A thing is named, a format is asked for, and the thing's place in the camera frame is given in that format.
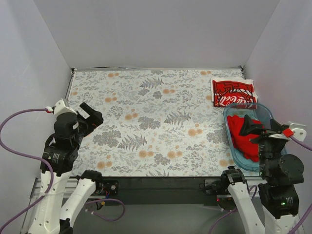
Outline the floral patterned table mat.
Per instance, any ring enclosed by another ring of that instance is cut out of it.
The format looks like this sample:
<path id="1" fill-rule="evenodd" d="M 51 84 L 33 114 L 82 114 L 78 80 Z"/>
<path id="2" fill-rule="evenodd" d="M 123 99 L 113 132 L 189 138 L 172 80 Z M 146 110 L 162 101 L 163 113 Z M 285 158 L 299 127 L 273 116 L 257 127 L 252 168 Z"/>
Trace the floral patterned table mat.
<path id="1" fill-rule="evenodd" d="M 72 175 L 219 176 L 234 164 L 223 110 L 211 79 L 242 79 L 231 70 L 77 71 L 68 95 L 104 122 L 83 139 Z"/>

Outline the teal plastic bin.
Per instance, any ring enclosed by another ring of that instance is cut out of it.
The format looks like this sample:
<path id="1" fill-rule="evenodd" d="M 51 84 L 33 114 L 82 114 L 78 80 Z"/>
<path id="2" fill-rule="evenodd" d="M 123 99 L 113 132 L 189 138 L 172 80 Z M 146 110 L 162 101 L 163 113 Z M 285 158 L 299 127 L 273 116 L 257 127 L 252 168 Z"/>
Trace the teal plastic bin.
<path id="1" fill-rule="evenodd" d="M 273 115 L 266 106 L 258 103 L 249 103 L 249 104 L 233 103 L 225 107 L 223 111 L 223 116 L 226 125 L 226 134 L 234 163 L 238 167 L 246 171 L 258 173 L 259 162 L 253 162 L 250 159 L 245 159 L 243 154 L 238 149 L 235 149 L 233 146 L 227 116 L 235 116 L 235 115 L 242 118 L 244 118 L 245 115 L 248 115 L 251 119 L 253 119 L 255 123 L 261 122 L 263 128 L 270 128 L 270 120 L 273 118 Z"/>

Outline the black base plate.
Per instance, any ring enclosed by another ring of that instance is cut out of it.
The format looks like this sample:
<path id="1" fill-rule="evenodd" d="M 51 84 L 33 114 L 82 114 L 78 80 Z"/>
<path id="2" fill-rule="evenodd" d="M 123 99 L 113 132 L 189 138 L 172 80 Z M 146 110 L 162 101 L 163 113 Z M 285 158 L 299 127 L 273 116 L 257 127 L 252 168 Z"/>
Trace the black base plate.
<path id="1" fill-rule="evenodd" d="M 126 205 L 203 204 L 215 206 L 214 183 L 220 177 L 102 177 L 98 197 L 121 200 Z"/>

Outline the white t-shirt red print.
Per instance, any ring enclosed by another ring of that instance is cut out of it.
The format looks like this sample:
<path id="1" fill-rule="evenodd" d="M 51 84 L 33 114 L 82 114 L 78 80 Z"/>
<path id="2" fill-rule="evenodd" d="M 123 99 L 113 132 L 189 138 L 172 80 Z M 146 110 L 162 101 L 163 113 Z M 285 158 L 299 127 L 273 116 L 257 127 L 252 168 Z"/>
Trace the white t-shirt red print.
<path id="1" fill-rule="evenodd" d="M 240 78 L 212 78 L 211 95 L 214 107 L 226 107 L 230 104 L 257 103 L 254 81 Z"/>

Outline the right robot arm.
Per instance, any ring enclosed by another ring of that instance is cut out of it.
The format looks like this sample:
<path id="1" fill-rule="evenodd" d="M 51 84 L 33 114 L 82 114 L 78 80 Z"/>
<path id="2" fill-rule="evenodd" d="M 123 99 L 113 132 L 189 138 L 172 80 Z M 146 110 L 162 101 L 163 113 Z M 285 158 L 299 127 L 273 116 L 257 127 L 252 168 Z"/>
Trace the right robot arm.
<path id="1" fill-rule="evenodd" d="M 300 227 L 296 221 L 299 197 L 295 185 L 304 182 L 303 162 L 293 154 L 281 151 L 289 140 L 302 142 L 306 137 L 304 126 L 295 123 L 279 124 L 270 120 L 270 128 L 255 123 L 248 115 L 239 132 L 241 136 L 254 134 L 250 142 L 258 145 L 259 175 L 266 183 L 258 184 L 258 193 L 265 215 L 265 223 L 255 210 L 248 183 L 240 169 L 229 167 L 221 175 L 220 187 L 230 194 L 239 212 L 247 234 L 293 234 Z"/>

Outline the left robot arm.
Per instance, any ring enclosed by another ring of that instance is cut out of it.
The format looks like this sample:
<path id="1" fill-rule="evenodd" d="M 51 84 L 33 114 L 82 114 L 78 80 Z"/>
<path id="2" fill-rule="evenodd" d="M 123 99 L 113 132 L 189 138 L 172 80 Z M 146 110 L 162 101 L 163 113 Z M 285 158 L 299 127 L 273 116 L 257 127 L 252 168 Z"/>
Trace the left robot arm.
<path id="1" fill-rule="evenodd" d="M 82 140 L 103 123 L 101 112 L 83 102 L 80 108 L 88 117 L 68 107 L 64 100 L 48 108 L 56 116 L 54 133 L 46 140 L 40 165 L 40 192 L 29 234 L 71 234 L 77 215 L 90 195 L 103 191 L 101 173 L 86 170 L 64 203 L 66 185 L 78 157 Z"/>

